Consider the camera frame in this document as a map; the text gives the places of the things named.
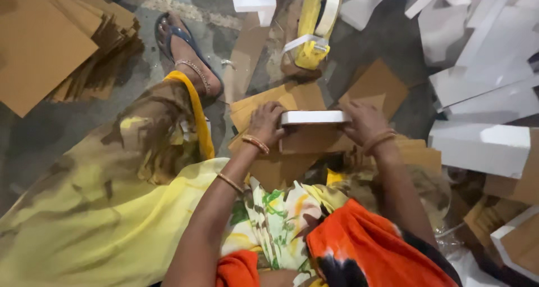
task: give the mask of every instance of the white strap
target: white strap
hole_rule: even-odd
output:
[[[324,38],[320,38],[315,35],[303,35],[295,40],[288,42],[285,45],[285,47],[282,49],[281,55],[284,55],[285,52],[290,51],[308,41],[314,41],[316,42],[317,45],[321,45],[321,46],[326,46],[329,44],[328,40]]]

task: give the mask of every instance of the flip-flop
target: flip-flop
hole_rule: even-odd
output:
[[[159,24],[161,23],[161,20],[163,20],[163,18],[168,18],[169,16],[169,13],[163,13],[161,15],[159,15],[157,17],[157,21],[155,21],[155,26],[154,26],[154,33],[155,33],[155,41],[158,41],[158,38],[159,38]],[[191,31],[188,29],[187,25],[185,23],[183,23],[183,25],[185,26],[185,29],[191,33]],[[173,25],[170,25],[169,24],[169,31],[168,33],[166,34],[166,38],[165,38],[165,50],[163,50],[165,56],[173,63],[173,64],[176,64],[176,62],[174,61],[174,58],[172,56],[172,50],[170,48],[170,42],[172,40],[172,36],[177,36],[179,38],[181,38],[183,41],[187,42],[189,44],[189,46],[191,46],[191,48],[195,51],[195,54],[200,58],[200,60],[202,61],[202,63],[204,65],[206,65],[210,71],[215,75],[215,77],[217,77],[217,79],[219,80],[219,82],[221,83],[221,89],[219,90],[219,93],[217,94],[217,96],[215,96],[216,98],[219,97],[223,92],[224,92],[224,83],[223,83],[223,80],[221,79],[221,77],[219,76],[219,74],[213,70],[213,68],[211,67],[211,65],[206,62],[206,60],[204,59],[204,56],[202,55],[202,51],[200,50],[200,48],[198,47],[197,43],[195,42],[195,40],[192,38],[192,36],[190,36],[188,33],[186,33],[185,31],[183,31],[182,29],[180,29],[178,26],[173,26]]]

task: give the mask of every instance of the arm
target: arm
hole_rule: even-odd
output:
[[[248,133],[271,146],[285,135],[277,130],[283,112],[277,102],[260,106],[251,116]],[[260,149],[242,143],[221,173],[242,186]],[[215,178],[198,203],[185,229],[162,286],[215,286],[221,239],[232,212],[237,191],[221,178]]]
[[[382,113],[373,106],[356,101],[341,105],[352,117],[344,131],[358,145],[388,128]],[[393,139],[372,148],[384,191],[382,214],[395,224],[438,248],[427,214],[415,190],[401,153]]]

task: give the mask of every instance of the orange fabric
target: orange fabric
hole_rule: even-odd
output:
[[[393,223],[368,212],[353,199],[316,227],[307,236],[307,245],[318,266],[332,265],[318,269],[321,277],[331,276],[329,271],[333,275],[344,271],[341,265],[351,259],[369,287],[457,286],[427,256],[404,242]]]
[[[217,287],[259,287],[258,255],[248,250],[235,251],[217,264]]]

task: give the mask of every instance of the foot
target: foot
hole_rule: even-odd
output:
[[[158,27],[157,44],[163,52],[165,52],[166,50],[165,40],[170,26],[176,26],[179,29],[185,31],[187,34],[191,35],[185,28],[185,25],[182,23],[182,20],[179,18],[179,15],[169,12],[169,16],[164,17],[159,22]],[[180,37],[173,35],[170,39],[170,49],[172,51],[172,58],[174,58],[174,62],[177,62],[179,60],[190,61],[200,69],[202,75],[206,78],[207,83],[210,84],[209,90],[206,90],[204,82],[195,70],[193,70],[187,64],[182,63],[176,65],[176,70],[183,72],[191,80],[193,86],[198,92],[198,95],[200,97],[217,96],[221,89],[221,83],[219,82],[219,79],[213,74],[213,72],[211,72],[210,68],[200,60],[192,47]]]

